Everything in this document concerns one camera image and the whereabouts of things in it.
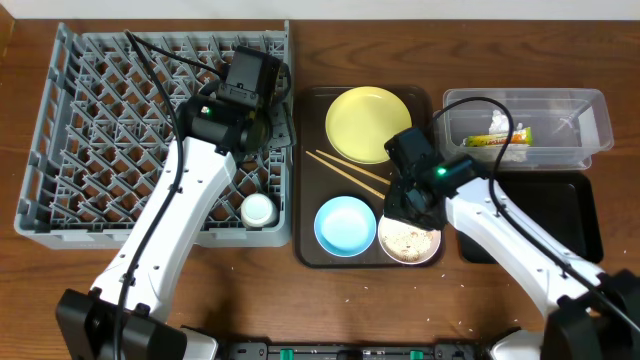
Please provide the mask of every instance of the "black tray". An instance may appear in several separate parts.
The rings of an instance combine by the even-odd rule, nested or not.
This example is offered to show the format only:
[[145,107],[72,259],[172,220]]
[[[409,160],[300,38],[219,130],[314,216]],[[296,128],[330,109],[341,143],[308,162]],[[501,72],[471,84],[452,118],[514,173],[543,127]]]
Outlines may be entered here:
[[[589,179],[577,172],[504,172],[500,187],[551,236],[586,260],[604,257]],[[472,263],[496,261],[469,236],[458,232],[460,253]]]
[[[431,101],[424,90],[415,86],[382,86],[398,96],[409,109],[413,126],[424,126],[431,121]],[[295,166],[295,207],[294,224],[295,236],[293,246],[297,258],[306,266],[312,268],[377,268],[403,267],[391,259],[382,250],[375,239],[373,244],[362,254],[341,258],[327,253],[315,238],[313,222],[316,212],[322,204],[336,196],[354,196],[360,198],[373,209],[376,218],[382,216],[383,201],[341,175],[335,173],[325,165],[305,154],[305,150],[315,152],[316,149],[341,158],[329,143],[325,131],[325,117],[331,103],[343,92],[353,87],[316,87],[306,90],[296,98],[294,122],[298,134],[296,146]],[[379,176],[390,179],[394,171],[391,161],[376,165],[358,166]],[[362,174],[348,171],[369,186],[386,193],[387,185],[369,179]],[[434,257],[419,266],[428,266],[438,261],[443,247],[441,246]]]

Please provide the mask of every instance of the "wooden table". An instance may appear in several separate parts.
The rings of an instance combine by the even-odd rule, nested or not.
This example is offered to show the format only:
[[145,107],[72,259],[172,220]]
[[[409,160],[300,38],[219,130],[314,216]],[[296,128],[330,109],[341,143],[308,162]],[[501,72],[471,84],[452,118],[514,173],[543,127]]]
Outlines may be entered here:
[[[67,21],[76,33],[264,30],[280,21]],[[0,358],[68,358],[54,318],[66,288],[89,289],[114,251],[52,251],[13,218],[57,21],[17,21],[0,69]],[[640,273],[640,23],[389,21],[292,23],[296,89],[415,84],[441,106],[465,87],[586,87],[606,96],[616,145],[586,174],[609,272]],[[277,249],[192,250],[169,324],[276,342],[424,343],[541,330],[499,266],[463,262],[453,229],[429,269],[316,271]]]

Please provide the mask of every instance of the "wooden chopsticks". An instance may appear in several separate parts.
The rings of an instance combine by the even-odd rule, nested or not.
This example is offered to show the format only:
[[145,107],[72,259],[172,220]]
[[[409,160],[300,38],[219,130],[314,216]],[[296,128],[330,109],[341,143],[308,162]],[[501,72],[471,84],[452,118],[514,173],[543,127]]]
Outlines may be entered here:
[[[387,185],[390,185],[390,184],[391,184],[391,182],[390,182],[389,180],[387,180],[387,179],[385,179],[385,178],[383,178],[383,177],[380,177],[380,176],[378,176],[378,175],[376,175],[376,174],[373,174],[373,173],[371,173],[371,172],[369,172],[369,171],[367,171],[367,170],[361,169],[361,168],[359,168],[359,167],[357,167],[357,166],[355,166],[355,165],[353,165],[353,164],[350,164],[350,163],[348,163],[348,162],[346,162],[346,161],[344,161],[344,160],[342,160],[342,159],[338,159],[338,158],[336,158],[335,156],[331,156],[331,155],[329,155],[329,154],[327,154],[327,153],[325,153],[325,152],[322,152],[322,151],[320,151],[320,150],[316,150],[316,151],[317,151],[319,154],[322,154],[322,155],[324,155],[324,156],[328,157],[329,159],[332,159],[332,160],[334,160],[334,161],[337,161],[337,162],[339,162],[340,164],[345,165],[345,166],[348,166],[349,168],[354,169],[354,170],[356,170],[356,171],[358,171],[358,172],[360,172],[360,173],[362,173],[362,174],[365,174],[365,175],[367,175],[367,176],[369,176],[369,177],[371,177],[371,178],[373,178],[373,179],[376,179],[376,180],[378,180],[378,181],[380,181],[380,182],[383,182],[383,183],[385,183],[385,184],[387,184]],[[352,182],[356,183],[357,185],[361,186],[363,189],[365,189],[365,190],[367,190],[367,191],[371,192],[372,194],[376,195],[376,196],[377,196],[377,197],[379,197],[380,199],[384,199],[384,194],[383,194],[383,193],[381,193],[381,192],[379,192],[379,191],[375,190],[375,189],[374,189],[374,188],[372,188],[371,186],[369,186],[369,185],[367,185],[367,184],[363,183],[362,181],[360,181],[360,180],[358,180],[358,179],[354,178],[353,176],[351,176],[351,175],[347,174],[346,172],[344,172],[344,171],[340,170],[339,168],[337,168],[337,167],[336,167],[336,166],[334,166],[333,164],[329,163],[328,161],[326,161],[326,160],[324,160],[324,159],[320,158],[319,156],[317,156],[317,155],[315,155],[315,154],[313,154],[313,153],[311,153],[311,152],[309,152],[309,151],[305,151],[305,152],[306,152],[308,155],[310,155],[312,158],[314,158],[314,159],[316,159],[316,160],[320,161],[322,164],[326,165],[326,166],[327,166],[328,168],[330,168],[331,170],[333,170],[333,171],[337,172],[338,174],[340,174],[340,175],[342,175],[342,176],[346,177],[347,179],[349,179],[349,180],[351,180]]]

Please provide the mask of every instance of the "blue bowl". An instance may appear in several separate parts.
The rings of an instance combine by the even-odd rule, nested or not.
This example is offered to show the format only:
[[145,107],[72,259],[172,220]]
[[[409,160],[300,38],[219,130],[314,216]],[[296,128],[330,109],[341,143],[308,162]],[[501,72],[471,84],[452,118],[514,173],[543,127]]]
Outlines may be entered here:
[[373,243],[376,217],[362,200],[350,196],[333,198],[318,210],[313,230],[320,246],[340,257],[356,256]]

